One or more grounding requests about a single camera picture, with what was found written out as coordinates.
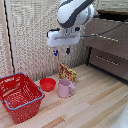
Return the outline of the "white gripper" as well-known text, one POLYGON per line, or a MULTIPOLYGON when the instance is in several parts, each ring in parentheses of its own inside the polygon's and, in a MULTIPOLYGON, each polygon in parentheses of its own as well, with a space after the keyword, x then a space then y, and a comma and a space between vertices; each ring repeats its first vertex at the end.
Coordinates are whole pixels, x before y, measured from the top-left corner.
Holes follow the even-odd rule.
MULTIPOLYGON (((77 44, 80 40, 80 32, 62 34, 59 29, 51 29, 47 32, 47 45, 53 47, 53 55, 58 56, 57 46, 77 44)), ((71 46, 66 47, 66 54, 71 53, 71 46)))

